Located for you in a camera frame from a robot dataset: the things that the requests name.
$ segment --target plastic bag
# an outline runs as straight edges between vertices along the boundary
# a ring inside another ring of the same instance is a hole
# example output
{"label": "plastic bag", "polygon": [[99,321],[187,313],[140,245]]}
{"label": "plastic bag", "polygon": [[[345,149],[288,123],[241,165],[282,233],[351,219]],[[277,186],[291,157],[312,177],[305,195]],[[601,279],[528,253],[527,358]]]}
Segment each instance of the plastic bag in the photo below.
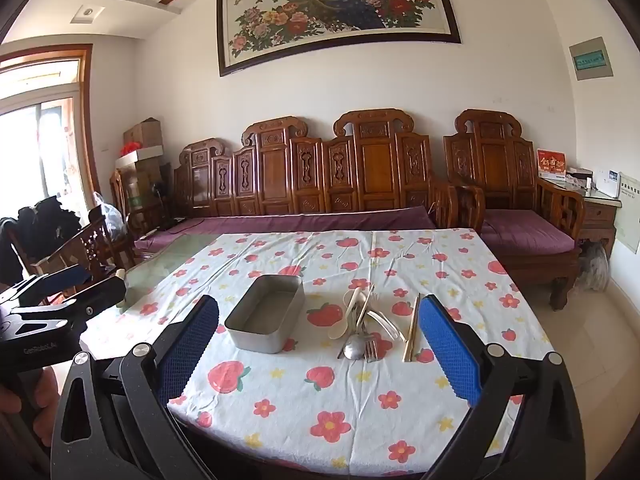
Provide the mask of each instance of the plastic bag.
{"label": "plastic bag", "polygon": [[120,212],[111,204],[107,204],[100,194],[94,191],[94,200],[99,205],[104,215],[104,223],[107,225],[111,240],[116,240],[127,234],[127,226]]}
{"label": "plastic bag", "polygon": [[609,262],[601,243],[592,243],[584,248],[579,258],[580,276],[576,285],[582,290],[593,289],[604,292],[609,283]]}

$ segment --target baseboard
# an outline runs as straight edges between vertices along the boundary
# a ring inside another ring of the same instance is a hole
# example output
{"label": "baseboard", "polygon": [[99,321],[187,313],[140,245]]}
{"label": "baseboard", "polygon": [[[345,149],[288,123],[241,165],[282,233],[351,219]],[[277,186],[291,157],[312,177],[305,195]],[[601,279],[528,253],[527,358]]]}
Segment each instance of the baseboard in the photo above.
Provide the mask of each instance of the baseboard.
{"label": "baseboard", "polygon": [[636,308],[631,298],[626,292],[614,281],[609,280],[605,293],[609,299],[625,316],[631,329],[636,333],[636,337],[640,339],[640,311]]}

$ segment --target painting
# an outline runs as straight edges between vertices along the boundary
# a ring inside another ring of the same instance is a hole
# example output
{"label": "painting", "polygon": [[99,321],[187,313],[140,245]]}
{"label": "painting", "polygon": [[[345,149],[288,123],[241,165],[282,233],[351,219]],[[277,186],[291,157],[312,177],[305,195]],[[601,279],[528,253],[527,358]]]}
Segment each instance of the painting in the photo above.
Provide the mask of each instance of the painting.
{"label": "painting", "polygon": [[345,44],[460,43],[449,0],[218,0],[220,75]]}

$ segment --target blue gripper pad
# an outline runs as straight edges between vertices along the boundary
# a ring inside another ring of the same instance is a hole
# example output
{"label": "blue gripper pad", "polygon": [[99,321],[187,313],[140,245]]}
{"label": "blue gripper pad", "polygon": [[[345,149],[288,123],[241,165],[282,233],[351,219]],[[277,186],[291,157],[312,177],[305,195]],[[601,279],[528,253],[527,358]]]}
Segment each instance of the blue gripper pad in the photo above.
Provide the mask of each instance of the blue gripper pad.
{"label": "blue gripper pad", "polygon": [[177,340],[158,366],[158,401],[180,397],[205,348],[218,328],[218,303],[210,296],[202,296],[185,323]]}
{"label": "blue gripper pad", "polygon": [[455,322],[436,302],[435,296],[420,302],[418,325],[455,394],[473,407],[481,395],[478,363],[456,333]]}

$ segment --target paper sign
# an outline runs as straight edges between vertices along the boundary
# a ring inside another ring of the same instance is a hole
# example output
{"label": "paper sign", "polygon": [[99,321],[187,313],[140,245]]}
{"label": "paper sign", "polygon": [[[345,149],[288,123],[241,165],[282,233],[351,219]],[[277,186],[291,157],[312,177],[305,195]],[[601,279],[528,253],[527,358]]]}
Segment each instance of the paper sign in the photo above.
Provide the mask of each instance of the paper sign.
{"label": "paper sign", "polygon": [[538,150],[538,175],[549,180],[565,180],[566,160],[564,153]]}
{"label": "paper sign", "polygon": [[640,182],[620,173],[620,202],[616,214],[616,238],[638,254],[640,243]]}

